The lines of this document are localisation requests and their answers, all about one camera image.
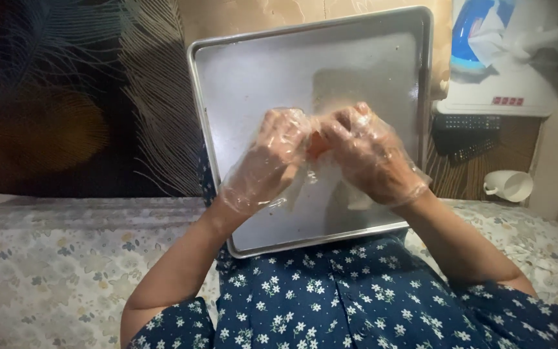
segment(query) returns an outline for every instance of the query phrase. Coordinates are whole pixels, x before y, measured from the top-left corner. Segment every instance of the floral tablecloth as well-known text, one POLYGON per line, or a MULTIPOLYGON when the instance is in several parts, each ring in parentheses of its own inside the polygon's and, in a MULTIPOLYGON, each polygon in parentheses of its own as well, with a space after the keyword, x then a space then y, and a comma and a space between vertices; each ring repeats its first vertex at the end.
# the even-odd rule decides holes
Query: floral tablecloth
MULTIPOLYGON (((447 202, 558 304, 558 224, 520 207, 447 202)), ((0 348, 119 348, 135 285, 203 212, 201 199, 18 199, 0 205, 0 348)), ((436 270, 413 232, 406 246, 436 270)), ((200 295, 216 323, 218 275, 200 295)))

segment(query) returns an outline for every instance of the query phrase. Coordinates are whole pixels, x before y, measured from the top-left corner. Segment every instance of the metal baking tray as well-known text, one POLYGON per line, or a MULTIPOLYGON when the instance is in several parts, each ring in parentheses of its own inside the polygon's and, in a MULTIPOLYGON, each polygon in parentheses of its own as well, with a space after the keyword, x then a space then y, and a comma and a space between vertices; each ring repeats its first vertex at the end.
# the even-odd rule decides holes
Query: metal baking tray
MULTIPOLYGON (((368 102, 422 167, 432 25, 430 10, 414 6, 191 44, 189 67, 215 186, 266 110, 315 114, 334 98, 368 102)), ((305 186, 290 212, 258 212, 228 240, 230 253, 246 258, 408 226, 383 206, 348 210, 340 176, 305 186)))

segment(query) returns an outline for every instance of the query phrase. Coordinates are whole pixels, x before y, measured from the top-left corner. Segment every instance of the clear plastic glove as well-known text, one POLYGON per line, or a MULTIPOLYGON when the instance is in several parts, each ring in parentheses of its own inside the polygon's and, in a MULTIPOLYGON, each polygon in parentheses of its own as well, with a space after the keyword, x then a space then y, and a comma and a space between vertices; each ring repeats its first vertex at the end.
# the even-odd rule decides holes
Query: clear plastic glove
POLYGON ((401 206, 423 194, 431 179, 408 157, 394 129, 360 102, 319 120, 344 178, 374 201, 401 206))
POLYGON ((290 186, 305 160, 309 119, 300 109, 266 112, 260 131, 219 187, 219 196, 233 210, 252 215, 290 186))

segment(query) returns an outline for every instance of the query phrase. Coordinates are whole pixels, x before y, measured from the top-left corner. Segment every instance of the tray rim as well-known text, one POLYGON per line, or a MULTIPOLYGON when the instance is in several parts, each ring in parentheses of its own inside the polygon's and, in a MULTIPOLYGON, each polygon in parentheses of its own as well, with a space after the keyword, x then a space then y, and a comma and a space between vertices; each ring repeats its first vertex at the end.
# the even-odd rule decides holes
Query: tray rim
MULTIPOLYGON (((211 37, 196 40, 189 45, 187 49, 187 63, 189 66, 189 73, 191 75, 191 85, 193 88, 193 95, 195 98, 195 109, 197 111, 197 118, 201 125, 201 130, 204 136, 204 143, 206 149, 214 149, 212 142, 212 135, 210 134, 210 124, 208 123, 208 116, 206 114, 206 107, 203 102, 202 88, 200 85, 199 74, 197 72, 197 65, 195 62, 195 54, 199 49, 215 46, 215 45, 225 45, 232 44, 236 42, 253 40, 256 38, 266 38, 273 36, 281 36, 285 34, 292 34, 297 32, 304 32, 309 30, 333 27, 342 24, 351 24, 359 22, 361 20, 372 19, 376 17, 390 16, 393 14, 401 14, 404 12, 421 12, 424 19, 423 22, 423 47, 422 52, 422 66, 418 73, 419 80, 419 91, 418 91, 418 102, 417 102, 417 119, 420 120, 421 134, 418 139, 418 158, 417 165, 419 168, 424 168, 427 161, 427 131, 428 131, 428 103, 430 102, 430 79, 431 79, 431 67, 432 67, 432 42, 433 42, 433 32, 434 32, 434 16, 431 10, 424 5, 413 5, 407 7, 401 7, 397 9, 390 9, 384 11, 370 12, 366 14, 355 14, 352 16, 346 16, 336 19, 326 19, 317 22, 310 22, 304 24, 297 24, 294 26, 284 26, 278 28, 271 28, 267 30, 261 30, 258 32, 235 34, 231 36, 222 37, 211 37)), ((208 152, 208 160, 210 163, 210 168, 212 172, 212 178, 214 182, 214 187, 219 188, 221 179, 218 176, 216 158, 214 153, 208 152)), ((316 237, 307 238, 304 240, 295 240, 291 242, 284 242, 272 245, 270 247, 259 247, 256 249, 248 250, 238 250, 234 245, 234 240, 230 236, 227 240, 227 246, 229 253, 238 259, 254 257, 262 255, 264 253, 273 253, 279 251, 286 251, 292 249, 299 249, 302 247, 309 247, 314 245, 319 245, 322 243, 336 242, 341 240, 347 240, 350 238, 365 237, 370 235, 382 234, 385 232, 390 232, 393 230, 398 230, 401 228, 408 228, 408 223, 404 221, 391 223, 385 226, 365 228, 361 230, 353 230, 350 232, 343 232, 339 234, 333 234, 326 237, 316 237)))

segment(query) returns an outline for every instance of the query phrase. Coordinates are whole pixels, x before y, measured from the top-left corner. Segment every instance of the navy floral shirt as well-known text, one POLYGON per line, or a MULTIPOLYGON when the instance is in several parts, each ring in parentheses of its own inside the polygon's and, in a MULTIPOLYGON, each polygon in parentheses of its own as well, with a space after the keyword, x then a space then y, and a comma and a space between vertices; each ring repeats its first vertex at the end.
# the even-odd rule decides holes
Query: navy floral shirt
MULTIPOLYGON (((206 205, 216 195, 205 149, 206 205)), ((217 258, 213 327, 204 299, 168 307, 131 349, 558 349, 558 305, 494 282, 449 286, 404 248, 406 231, 217 258)))

